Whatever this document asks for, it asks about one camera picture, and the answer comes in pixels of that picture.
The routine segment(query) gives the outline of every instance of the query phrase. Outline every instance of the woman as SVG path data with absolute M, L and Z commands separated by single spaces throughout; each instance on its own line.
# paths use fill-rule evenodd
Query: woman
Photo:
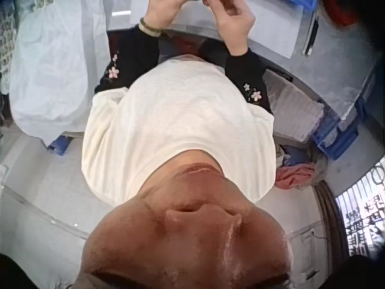
M 254 203 L 273 186 L 273 115 L 244 0 L 207 0 L 230 56 L 158 64 L 187 0 L 150 0 L 100 84 L 82 171 L 115 206 L 92 232 L 76 288 L 256 288 L 290 269 L 280 225 Z

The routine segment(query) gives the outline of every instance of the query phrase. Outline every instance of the white cloth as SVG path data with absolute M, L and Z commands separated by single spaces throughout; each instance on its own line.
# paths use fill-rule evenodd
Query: white cloth
M 174 58 L 130 89 L 98 93 L 85 130 L 82 171 L 92 192 L 117 206 L 175 155 L 203 150 L 252 202 L 276 175 L 274 117 L 246 103 L 216 66 Z
M 83 132 L 110 60 L 103 0 L 55 0 L 25 16 L 10 72 L 18 127 L 46 145 L 64 131 Z

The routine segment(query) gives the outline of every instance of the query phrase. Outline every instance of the plastic bag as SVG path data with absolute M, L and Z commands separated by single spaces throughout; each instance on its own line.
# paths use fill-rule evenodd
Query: plastic bag
M 11 64 L 14 120 L 49 145 L 87 124 L 110 61 L 102 0 L 56 0 L 20 23 Z

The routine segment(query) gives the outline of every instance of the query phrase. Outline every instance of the counter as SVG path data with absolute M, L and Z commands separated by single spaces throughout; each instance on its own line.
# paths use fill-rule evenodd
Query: counter
M 109 31 L 130 28 L 131 0 L 106 1 Z M 371 75 L 379 55 L 371 47 L 365 30 L 356 24 L 336 29 L 322 6 L 319 8 L 319 30 L 311 56 L 302 55 L 311 13 L 304 11 L 294 53 L 287 59 L 264 46 L 250 42 L 250 48 L 275 66 L 292 75 L 315 96 L 322 98 L 341 119 L 345 119 Z M 219 39 L 217 31 L 197 27 L 173 29 Z

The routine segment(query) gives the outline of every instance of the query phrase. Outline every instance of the bracelet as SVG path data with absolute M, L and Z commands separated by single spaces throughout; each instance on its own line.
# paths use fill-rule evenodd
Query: bracelet
M 152 37 L 159 37 L 163 32 L 162 29 L 156 29 L 148 26 L 148 24 L 145 23 L 143 17 L 140 19 L 139 29 L 142 30 L 142 32 Z

